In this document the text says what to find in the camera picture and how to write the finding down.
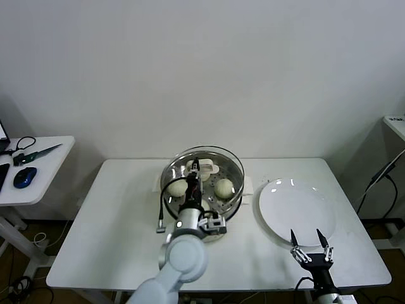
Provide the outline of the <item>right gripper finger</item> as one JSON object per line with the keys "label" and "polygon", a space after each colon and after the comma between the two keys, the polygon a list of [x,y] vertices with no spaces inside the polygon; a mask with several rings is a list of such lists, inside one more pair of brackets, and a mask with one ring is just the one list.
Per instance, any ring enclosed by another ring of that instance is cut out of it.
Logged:
{"label": "right gripper finger", "polygon": [[333,248],[329,246],[326,237],[321,233],[319,229],[317,229],[316,232],[318,235],[318,239],[320,240],[321,247],[323,248],[324,260],[326,262],[333,262]]}
{"label": "right gripper finger", "polygon": [[298,245],[296,235],[294,234],[294,231],[292,229],[290,230],[290,242],[292,245],[290,253],[298,263],[312,262],[312,259]]}

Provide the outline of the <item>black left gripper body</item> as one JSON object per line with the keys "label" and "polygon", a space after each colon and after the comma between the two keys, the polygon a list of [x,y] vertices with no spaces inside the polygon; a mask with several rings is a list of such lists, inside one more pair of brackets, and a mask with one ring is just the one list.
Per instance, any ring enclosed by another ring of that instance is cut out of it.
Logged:
{"label": "black left gripper body", "polygon": [[201,181],[198,173],[190,173],[187,178],[185,192],[185,207],[200,208],[202,202]]}

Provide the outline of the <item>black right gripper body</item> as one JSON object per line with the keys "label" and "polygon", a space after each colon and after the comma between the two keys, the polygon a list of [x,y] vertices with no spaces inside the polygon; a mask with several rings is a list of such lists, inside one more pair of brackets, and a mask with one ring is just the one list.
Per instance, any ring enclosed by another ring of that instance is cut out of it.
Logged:
{"label": "black right gripper body", "polygon": [[310,272],[313,278],[315,287],[332,287],[334,286],[330,269],[333,262],[325,260],[323,253],[310,253],[308,257],[310,261],[299,262],[299,265]]}

